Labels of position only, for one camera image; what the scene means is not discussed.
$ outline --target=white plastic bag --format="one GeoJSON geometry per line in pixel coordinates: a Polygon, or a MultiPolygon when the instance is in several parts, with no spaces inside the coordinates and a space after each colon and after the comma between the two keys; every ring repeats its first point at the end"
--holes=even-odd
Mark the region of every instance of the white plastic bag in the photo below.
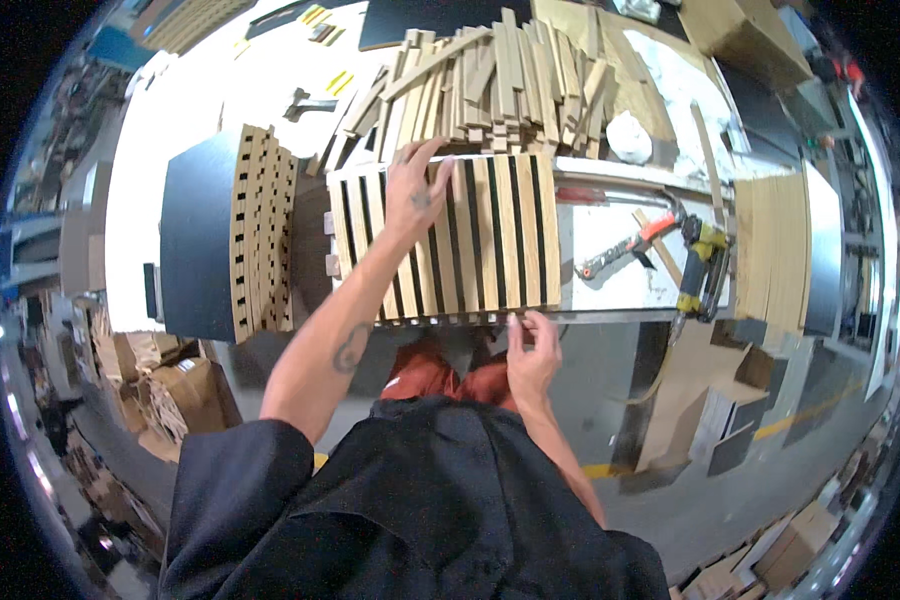
{"type": "Polygon", "coordinates": [[[629,110],[624,110],[606,125],[606,141],[618,159],[630,164],[648,162],[654,151],[647,130],[629,110]]]}

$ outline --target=hand tattoo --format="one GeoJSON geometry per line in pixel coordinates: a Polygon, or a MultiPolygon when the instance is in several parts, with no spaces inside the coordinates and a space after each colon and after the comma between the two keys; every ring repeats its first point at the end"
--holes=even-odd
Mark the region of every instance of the hand tattoo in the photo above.
{"type": "Polygon", "coordinates": [[[430,190],[426,185],[416,188],[416,191],[409,197],[409,201],[413,203],[417,210],[427,210],[430,208],[430,190]]]}
{"type": "Polygon", "coordinates": [[[358,322],[350,331],[350,337],[340,345],[333,357],[333,368],[344,376],[352,376],[357,370],[357,363],[364,356],[367,341],[371,338],[372,322],[358,322]]]}

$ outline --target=nail gun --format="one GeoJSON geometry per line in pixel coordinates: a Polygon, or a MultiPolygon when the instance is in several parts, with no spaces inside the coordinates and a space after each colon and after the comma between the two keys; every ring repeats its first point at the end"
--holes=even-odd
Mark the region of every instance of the nail gun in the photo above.
{"type": "Polygon", "coordinates": [[[701,221],[696,215],[683,220],[680,233],[687,247],[687,262],[676,297],[676,317],[670,327],[669,346],[681,337],[688,317],[710,323],[717,316],[717,303],[724,291],[733,245],[731,235],[701,221]]]}

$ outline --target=orange shorts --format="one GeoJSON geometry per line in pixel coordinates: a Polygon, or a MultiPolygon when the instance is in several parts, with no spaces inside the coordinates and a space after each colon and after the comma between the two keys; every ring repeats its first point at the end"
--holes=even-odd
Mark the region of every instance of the orange shorts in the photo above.
{"type": "Polygon", "coordinates": [[[381,401],[405,401],[440,394],[455,401],[466,399],[517,412],[507,380],[505,352],[468,372],[461,383],[456,371],[441,355],[437,341],[424,338],[397,350],[387,381],[380,392],[381,401]]]}

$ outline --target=yellow floor line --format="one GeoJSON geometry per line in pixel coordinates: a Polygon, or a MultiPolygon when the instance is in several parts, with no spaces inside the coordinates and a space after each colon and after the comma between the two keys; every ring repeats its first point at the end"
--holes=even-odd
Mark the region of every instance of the yellow floor line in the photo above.
{"type": "MultiPolygon", "coordinates": [[[[848,385],[842,390],[834,393],[826,401],[817,404],[816,406],[812,406],[805,411],[800,411],[799,413],[791,414],[790,416],[781,418],[776,423],[771,423],[764,427],[760,427],[753,434],[753,439],[756,441],[763,440],[764,438],[769,438],[772,435],[778,434],[782,431],[786,431],[794,424],[798,424],[808,419],[818,417],[820,414],[824,413],[824,411],[828,410],[828,408],[836,406],[837,403],[839,403],[841,400],[861,389],[863,385],[864,384],[862,381],[855,381],[851,385],[848,385]]],[[[583,473],[590,479],[619,477],[620,475],[626,475],[630,473],[626,469],[614,466],[613,464],[584,464],[581,468],[583,469],[583,473]]]]}

